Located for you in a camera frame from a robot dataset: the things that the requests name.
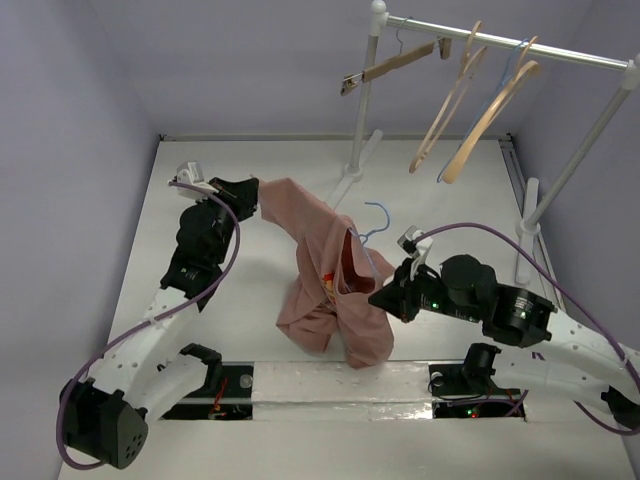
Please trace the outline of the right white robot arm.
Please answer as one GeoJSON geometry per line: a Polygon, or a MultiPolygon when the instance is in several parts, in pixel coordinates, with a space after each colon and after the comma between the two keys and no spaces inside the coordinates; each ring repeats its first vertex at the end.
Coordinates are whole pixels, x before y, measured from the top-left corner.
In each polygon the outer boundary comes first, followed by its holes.
{"type": "Polygon", "coordinates": [[[623,434],[639,431],[638,353],[546,298],[499,283],[470,255],[451,257],[439,270],[407,259],[369,302],[404,323],[425,310],[479,325],[484,339],[459,369],[470,391],[545,389],[584,413],[611,414],[623,434]]]}

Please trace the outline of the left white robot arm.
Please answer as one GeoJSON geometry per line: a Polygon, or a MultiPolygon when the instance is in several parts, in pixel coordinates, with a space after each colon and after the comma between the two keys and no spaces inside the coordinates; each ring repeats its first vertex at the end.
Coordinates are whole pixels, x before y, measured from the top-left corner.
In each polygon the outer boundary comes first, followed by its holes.
{"type": "Polygon", "coordinates": [[[127,468],[152,423],[183,398],[222,387],[220,354],[185,340],[184,331],[230,273],[240,250],[240,224],[258,207],[259,181],[175,177],[169,184],[195,200],[180,216],[176,248],[158,290],[143,316],[60,393],[56,447],[75,470],[127,468]]]}

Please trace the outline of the pink t shirt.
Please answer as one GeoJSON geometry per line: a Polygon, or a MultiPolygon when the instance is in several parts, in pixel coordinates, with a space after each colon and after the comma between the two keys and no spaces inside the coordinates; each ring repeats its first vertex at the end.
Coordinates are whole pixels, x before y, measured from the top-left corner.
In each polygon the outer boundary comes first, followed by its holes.
{"type": "Polygon", "coordinates": [[[276,326],[312,354],[324,353],[338,334],[347,364],[360,369],[386,362],[394,348],[387,314],[369,303],[394,267],[365,247],[353,220],[290,178],[259,182],[263,220],[296,242],[298,275],[276,326]]]}

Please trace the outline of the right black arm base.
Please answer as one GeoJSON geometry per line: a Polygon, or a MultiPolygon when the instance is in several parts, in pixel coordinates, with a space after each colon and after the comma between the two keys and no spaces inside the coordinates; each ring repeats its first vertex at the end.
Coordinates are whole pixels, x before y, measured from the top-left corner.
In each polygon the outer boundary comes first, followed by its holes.
{"type": "Polygon", "coordinates": [[[526,418],[526,393],[498,387],[494,361],[501,350],[474,343],[457,363],[429,365],[427,391],[435,419],[526,418]]]}

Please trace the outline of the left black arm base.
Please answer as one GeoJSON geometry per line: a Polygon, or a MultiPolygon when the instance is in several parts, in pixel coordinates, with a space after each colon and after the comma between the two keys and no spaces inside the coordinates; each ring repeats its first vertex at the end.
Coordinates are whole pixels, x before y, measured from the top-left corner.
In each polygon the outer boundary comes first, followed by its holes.
{"type": "Polygon", "coordinates": [[[215,386],[206,386],[180,400],[163,420],[243,421],[253,418],[253,363],[223,363],[215,386]]]}

